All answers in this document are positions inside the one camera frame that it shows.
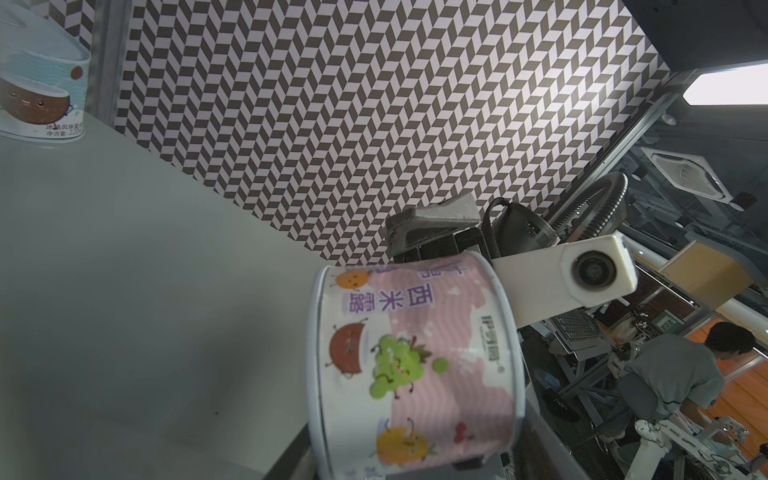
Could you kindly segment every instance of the cartoon fruit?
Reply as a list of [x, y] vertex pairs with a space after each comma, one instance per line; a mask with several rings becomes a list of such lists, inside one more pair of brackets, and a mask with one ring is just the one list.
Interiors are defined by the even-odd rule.
[[13, 74], [0, 74], [0, 106], [28, 124], [46, 125], [71, 111], [69, 93]]
[[392, 335], [384, 335], [379, 344], [374, 346], [371, 351], [376, 354], [376, 366], [373, 368], [373, 384], [370, 388], [370, 394], [374, 399], [383, 398], [387, 392], [394, 392], [395, 398], [397, 389], [401, 386], [410, 384], [410, 392], [413, 392], [413, 383], [424, 376], [424, 367], [426, 358], [432, 355], [423, 345], [414, 346], [416, 337], [411, 340], [396, 339]]
[[436, 358], [435, 361], [432, 362], [432, 370], [434, 370], [435, 373], [448, 372], [448, 368], [450, 368], [450, 366], [451, 364], [448, 362], [448, 359], [446, 359], [444, 356]]
[[409, 427], [389, 427], [385, 422], [385, 430], [376, 437], [376, 453], [381, 463], [385, 465], [404, 465], [405, 463], [426, 460], [434, 455], [433, 447], [429, 446], [426, 437], [415, 430], [413, 420], [408, 419]]
[[350, 270], [344, 272], [336, 278], [336, 285], [354, 290], [368, 283], [368, 272], [365, 270]]
[[336, 330], [329, 343], [331, 363], [326, 364], [326, 366], [335, 365], [342, 374], [348, 377], [362, 372], [359, 358], [360, 336], [364, 327], [363, 322], [366, 320], [367, 318]]

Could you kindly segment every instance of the geometric patterned wall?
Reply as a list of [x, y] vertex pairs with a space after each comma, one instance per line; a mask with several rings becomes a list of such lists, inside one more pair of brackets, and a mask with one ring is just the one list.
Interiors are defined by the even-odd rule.
[[545, 209], [668, 75], [618, 0], [134, 5], [116, 128], [338, 263], [408, 205]]
[[87, 49], [91, 49], [96, 0], [24, 0], [24, 3], [41, 17], [55, 20]]

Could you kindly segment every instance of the black hair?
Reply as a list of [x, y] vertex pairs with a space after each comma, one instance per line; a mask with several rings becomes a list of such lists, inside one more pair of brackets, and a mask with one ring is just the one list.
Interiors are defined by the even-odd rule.
[[730, 322], [712, 325], [704, 345], [718, 352], [747, 353], [755, 345], [755, 336], [749, 330]]

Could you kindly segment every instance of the cartoon orange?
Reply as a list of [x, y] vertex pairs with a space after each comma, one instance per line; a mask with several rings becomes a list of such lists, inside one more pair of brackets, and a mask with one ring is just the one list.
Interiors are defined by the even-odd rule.
[[336, 278], [336, 284], [348, 290], [354, 290], [368, 283], [368, 272], [365, 270], [350, 270]]
[[413, 420], [408, 419], [408, 422], [411, 424], [410, 428], [390, 429], [386, 423], [385, 430], [376, 437], [376, 453], [381, 463], [403, 465], [416, 460], [423, 462], [428, 455], [434, 455], [426, 437], [414, 430]]

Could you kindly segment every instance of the metal frame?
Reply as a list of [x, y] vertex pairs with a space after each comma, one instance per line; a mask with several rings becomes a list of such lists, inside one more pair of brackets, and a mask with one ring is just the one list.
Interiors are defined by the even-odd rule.
[[[658, 213], [664, 215], [664, 218], [661, 218], [661, 219], [657, 218], [656, 220], [663, 221], [663, 222], [665, 222], [667, 224], [670, 224], [670, 225], [672, 224], [672, 221], [674, 219], [677, 219], [680, 216], [680, 214], [682, 213], [682, 211], [684, 211], [684, 209], [682, 207], [680, 207], [678, 209], [677, 204], [672, 204], [672, 206], [670, 207], [669, 205], [661, 205], [661, 204], [659, 204], [659, 202], [656, 201], [652, 197], [651, 198], [642, 198], [642, 197], [639, 197], [639, 196], [635, 195], [635, 206], [637, 206], [637, 205], [640, 205], [641, 207], [643, 207], [645, 209], [655, 210]], [[699, 228], [701, 230], [706, 230], [707, 232], [714, 233], [715, 235], [717, 235], [719, 237], [722, 237], [722, 238], [728, 240], [729, 242], [733, 242], [733, 243], [736, 243], [738, 245], [741, 245], [744, 248], [748, 248], [750, 250], [753, 250], [753, 251], [755, 251], [757, 253], [761, 253], [763, 255], [768, 255], [768, 250], [766, 250], [766, 249], [763, 249], [763, 248], [757, 247], [755, 245], [752, 245], [751, 243], [748, 243], [748, 242], [745, 242], [744, 240], [736, 238], [736, 237], [734, 237], [733, 235], [731, 235], [731, 234], [729, 234], [727, 232], [723, 232], [722, 230], [718, 230], [717, 228], [709, 227], [709, 226], [705, 225], [704, 223], [701, 223], [701, 221], [697, 221], [697, 219], [705, 217], [704, 214], [701, 214], [701, 213], [693, 214], [689, 210], [685, 210], [685, 211], [686, 211], [686, 213], [688, 214], [689, 217], [692, 217], [692, 221], [690, 222], [688, 227], [683, 228], [683, 230], [689, 231], [691, 229], [691, 227], [696, 227], [696, 228]]]
[[132, 0], [97, 0], [85, 110], [114, 128], [118, 115]]
[[672, 258], [675, 255], [677, 255], [677, 250], [673, 249], [669, 245], [662, 243], [660, 238], [649, 235], [648, 233], [645, 233], [642, 230], [638, 230], [637, 228], [631, 227], [626, 223], [619, 225], [617, 230], [622, 232], [627, 237], [631, 238], [633, 241], [642, 245], [643, 248], [653, 250], [654, 252], [658, 253], [660, 256], [665, 257], [665, 259]]
[[765, 357], [760, 355], [760, 353], [758, 353], [757, 355], [755, 355], [754, 358], [745, 362], [743, 365], [737, 367], [734, 371], [726, 375], [725, 381], [730, 382], [731, 380], [735, 379], [736, 377], [746, 372], [747, 370], [753, 369], [758, 363], [761, 363], [764, 360], [765, 360]]
[[568, 372], [571, 372], [573, 377], [568, 379], [571, 383], [563, 387], [558, 393], [560, 394], [561, 397], [568, 399], [574, 395], [577, 395], [579, 389], [592, 387], [595, 383], [603, 379], [605, 376], [611, 374], [611, 371], [608, 369], [607, 365], [608, 365], [608, 355], [598, 360], [598, 362], [595, 363], [594, 366], [592, 366], [592, 368], [590, 368], [586, 372], [584, 372], [584, 362], [579, 362], [577, 364], [576, 375], [573, 374], [573, 372], [569, 367], [568, 370], [565, 371], [565, 375], [568, 376]]
[[702, 326], [707, 325], [717, 316], [714, 310], [708, 306], [701, 306], [683, 319], [683, 329], [679, 335], [688, 337]]
[[651, 300], [656, 298], [656, 296], [659, 293], [661, 293], [661, 292], [663, 292], [665, 290], [666, 289], [664, 288], [664, 285], [659, 285], [659, 287], [656, 288], [656, 290], [654, 290], [653, 292], [650, 293], [650, 295], [648, 295], [644, 299], [642, 299], [642, 301], [640, 301], [637, 305], [640, 306], [640, 305], [645, 305], [646, 303], [649, 303]]
[[680, 455], [674, 459], [674, 480], [685, 480], [685, 457]]
[[[579, 362], [577, 364], [576, 373], [574, 373], [571, 370], [571, 367], [568, 365], [568, 363], [565, 361], [563, 357], [558, 356], [558, 363], [560, 364], [560, 368], [563, 370], [565, 377], [569, 381], [569, 384], [565, 388], [569, 388], [569, 387], [571, 387], [572, 389], [577, 388], [578, 385], [576, 385], [574, 382], [581, 384], [581, 381], [584, 380], [584, 362]], [[592, 422], [594, 422], [595, 425], [600, 425], [603, 422], [603, 417], [600, 415], [598, 410], [594, 407], [594, 403], [592, 403], [592, 399], [590, 399], [585, 392], [575, 391], [572, 395], [576, 395], [578, 399], [581, 400], [581, 404], [584, 406], [584, 410], [587, 412], [587, 415], [589, 415], [589, 418], [592, 419]]]
[[691, 301], [693, 301], [693, 300], [686, 300], [686, 299], [685, 299], [685, 297], [683, 297], [682, 295], [680, 295], [678, 292], [674, 291], [674, 290], [673, 290], [673, 289], [672, 289], [672, 288], [671, 288], [669, 285], [667, 285], [666, 283], [664, 283], [664, 282], [662, 282], [661, 280], [659, 280], [659, 279], [657, 278], [657, 275], [658, 275], [658, 273], [655, 273], [655, 272], [652, 272], [652, 271], [649, 271], [649, 270], [647, 270], [647, 267], [645, 267], [645, 266], [643, 266], [643, 265], [640, 265], [640, 264], [639, 264], [639, 263], [637, 263], [637, 262], [635, 262], [635, 266], [636, 266], [636, 267], [637, 267], [637, 268], [638, 268], [638, 269], [639, 269], [641, 272], [645, 273], [646, 275], [648, 275], [648, 276], [649, 276], [649, 277], [651, 277], [652, 279], [656, 280], [656, 281], [657, 281], [657, 283], [659, 283], [659, 285], [661, 285], [661, 286], [662, 286], [664, 289], [666, 289], [667, 291], [669, 291], [670, 293], [672, 293], [673, 295], [675, 295], [675, 296], [676, 296], [677, 298], [679, 298], [680, 300], [683, 300], [685, 303], [691, 303]]

